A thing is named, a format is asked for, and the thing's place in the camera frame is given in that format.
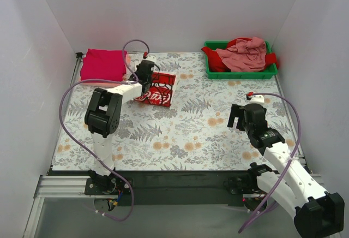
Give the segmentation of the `white printed t-shirt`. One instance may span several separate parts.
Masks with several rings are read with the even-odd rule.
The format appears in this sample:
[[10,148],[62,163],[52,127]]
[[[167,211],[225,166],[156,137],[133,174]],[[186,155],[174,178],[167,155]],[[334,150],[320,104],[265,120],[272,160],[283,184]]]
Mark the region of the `white printed t-shirt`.
[[178,84],[176,72],[155,72],[152,85],[142,96],[135,98],[137,102],[169,108]]

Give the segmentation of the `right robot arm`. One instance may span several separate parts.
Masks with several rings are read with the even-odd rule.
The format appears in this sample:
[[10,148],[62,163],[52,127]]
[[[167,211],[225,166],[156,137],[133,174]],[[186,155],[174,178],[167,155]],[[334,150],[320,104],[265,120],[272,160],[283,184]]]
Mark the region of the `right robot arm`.
[[293,219],[301,237],[326,237],[344,229],[345,202],[339,193],[330,193],[291,156],[281,134],[266,121],[266,108],[258,103],[233,104],[228,127],[247,133],[256,149],[280,173],[265,164],[251,165],[247,188],[269,194]]

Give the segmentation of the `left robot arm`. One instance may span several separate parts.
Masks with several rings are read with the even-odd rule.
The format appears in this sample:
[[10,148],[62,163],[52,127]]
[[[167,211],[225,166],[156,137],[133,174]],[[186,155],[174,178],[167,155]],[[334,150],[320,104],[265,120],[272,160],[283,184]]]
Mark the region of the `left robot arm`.
[[104,194],[111,194],[116,187],[116,180],[111,176],[111,172],[115,170],[112,137],[119,126],[122,105],[150,89],[156,62],[156,57],[149,55],[136,66],[135,74],[131,75],[125,85],[107,90],[96,88],[93,91],[85,114],[85,124],[93,139],[93,153],[98,159],[88,173]]

